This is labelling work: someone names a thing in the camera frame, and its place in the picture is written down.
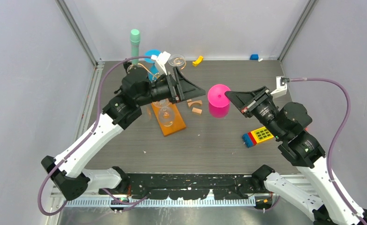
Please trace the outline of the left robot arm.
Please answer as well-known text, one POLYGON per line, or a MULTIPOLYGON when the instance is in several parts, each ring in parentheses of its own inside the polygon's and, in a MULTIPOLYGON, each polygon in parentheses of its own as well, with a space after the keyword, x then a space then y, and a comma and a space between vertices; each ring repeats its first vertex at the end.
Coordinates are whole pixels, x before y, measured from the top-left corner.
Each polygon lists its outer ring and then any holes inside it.
POLYGON ((102 188, 123 194, 129 177, 122 169, 114 166, 88 170, 88 162, 141 116, 141 106, 165 99, 175 104, 203 95, 205 90, 185 78, 177 67, 172 75, 160 75, 153 82, 144 68, 133 68, 127 71, 119 93, 101 110, 94 124, 69 148, 55 157, 44 157, 41 164, 68 201, 102 188))

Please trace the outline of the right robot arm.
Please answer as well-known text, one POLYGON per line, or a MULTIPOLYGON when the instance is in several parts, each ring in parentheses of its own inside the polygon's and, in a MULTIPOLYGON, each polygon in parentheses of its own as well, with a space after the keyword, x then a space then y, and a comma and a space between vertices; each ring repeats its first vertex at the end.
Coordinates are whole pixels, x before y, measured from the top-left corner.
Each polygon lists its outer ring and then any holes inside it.
POLYGON ((289 102, 279 109, 266 87, 249 92, 227 91, 225 96, 245 117, 256 117, 268 129, 279 142, 283 157, 307 178, 316 195, 298 188, 267 165, 252 174, 254 190, 278 194, 315 225, 367 225, 367 209, 360 207, 347 192, 341 195, 337 192, 340 182, 329 176, 325 150, 306 131, 312 118, 304 105, 289 102))

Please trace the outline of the clear wine glass front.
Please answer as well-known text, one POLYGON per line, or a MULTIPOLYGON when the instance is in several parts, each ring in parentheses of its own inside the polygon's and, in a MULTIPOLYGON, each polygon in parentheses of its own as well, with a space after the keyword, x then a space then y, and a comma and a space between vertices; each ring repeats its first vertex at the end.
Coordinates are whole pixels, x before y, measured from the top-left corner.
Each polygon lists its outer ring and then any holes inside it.
POLYGON ((153 106, 158 109, 156 113, 158 121, 164 127, 170 127, 175 119, 175 113, 170 107, 170 101, 168 99, 160 100, 152 103, 153 106))

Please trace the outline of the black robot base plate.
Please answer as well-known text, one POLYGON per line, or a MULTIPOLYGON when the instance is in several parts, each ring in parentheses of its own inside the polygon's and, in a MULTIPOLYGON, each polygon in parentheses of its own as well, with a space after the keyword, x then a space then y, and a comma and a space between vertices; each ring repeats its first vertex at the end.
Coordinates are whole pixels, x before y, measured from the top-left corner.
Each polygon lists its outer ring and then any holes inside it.
POLYGON ((138 200, 203 200, 209 195, 216 200, 241 200, 254 194, 273 196, 260 182, 244 174, 129 173, 119 187, 109 192, 138 200))

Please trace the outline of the pink plastic wine glass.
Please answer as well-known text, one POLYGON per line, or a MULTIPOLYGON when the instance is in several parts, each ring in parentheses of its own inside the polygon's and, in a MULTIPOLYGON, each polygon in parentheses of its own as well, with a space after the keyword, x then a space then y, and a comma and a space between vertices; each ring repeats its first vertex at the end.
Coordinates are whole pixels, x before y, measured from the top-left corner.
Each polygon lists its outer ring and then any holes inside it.
POLYGON ((223 118, 229 113, 231 102, 225 95, 227 91, 230 88, 224 84, 216 84, 208 91, 209 112, 215 118, 223 118))

